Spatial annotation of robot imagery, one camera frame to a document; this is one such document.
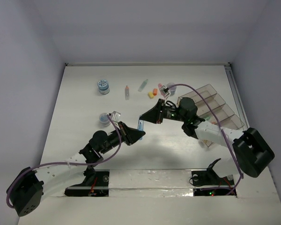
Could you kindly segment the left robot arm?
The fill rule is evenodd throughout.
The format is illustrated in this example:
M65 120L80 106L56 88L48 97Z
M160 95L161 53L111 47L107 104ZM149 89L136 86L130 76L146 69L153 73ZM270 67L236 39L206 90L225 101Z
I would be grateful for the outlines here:
M23 217L46 197L74 185L72 179L76 176L83 185L91 185L95 166L105 162L103 154L112 149L119 151L122 143L133 145L146 134L121 121L114 128L109 134L96 131L83 149L64 161L22 169L6 190L8 207Z

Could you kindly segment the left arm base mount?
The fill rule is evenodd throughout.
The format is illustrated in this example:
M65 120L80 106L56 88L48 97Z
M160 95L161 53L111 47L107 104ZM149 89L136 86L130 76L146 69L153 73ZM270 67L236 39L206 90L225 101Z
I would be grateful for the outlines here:
M108 197L110 171L94 168L90 172L84 173L85 178L82 183L67 187L64 195L67 197Z

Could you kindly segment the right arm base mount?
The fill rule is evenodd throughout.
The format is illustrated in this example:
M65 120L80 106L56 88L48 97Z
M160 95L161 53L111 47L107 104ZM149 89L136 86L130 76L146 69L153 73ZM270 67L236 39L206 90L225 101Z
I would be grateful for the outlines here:
M214 171L215 164L220 160L220 158L216 159L205 170L192 171L189 183L194 187L194 196L237 195L235 190L229 193L235 185L233 177L232 180L229 180L228 176L220 178Z

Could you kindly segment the pink highlighter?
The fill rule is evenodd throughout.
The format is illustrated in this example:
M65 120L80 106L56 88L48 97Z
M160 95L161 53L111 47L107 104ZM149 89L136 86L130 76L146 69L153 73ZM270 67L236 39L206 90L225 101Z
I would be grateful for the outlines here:
M165 87L161 83L159 83L158 88L159 88L159 91L160 91L161 95L164 96L165 95L165 92L164 92Z

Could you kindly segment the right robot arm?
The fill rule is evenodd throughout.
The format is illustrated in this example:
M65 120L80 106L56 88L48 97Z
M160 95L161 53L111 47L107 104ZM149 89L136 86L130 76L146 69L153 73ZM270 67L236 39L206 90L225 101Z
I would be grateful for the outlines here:
M198 140L207 140L227 147L237 168L246 175L256 178L274 159L275 154L258 130L248 128L245 131L221 127L197 115L195 102L184 97L178 107L167 106L163 99L140 116L140 120L161 124L164 119L183 122L183 132Z

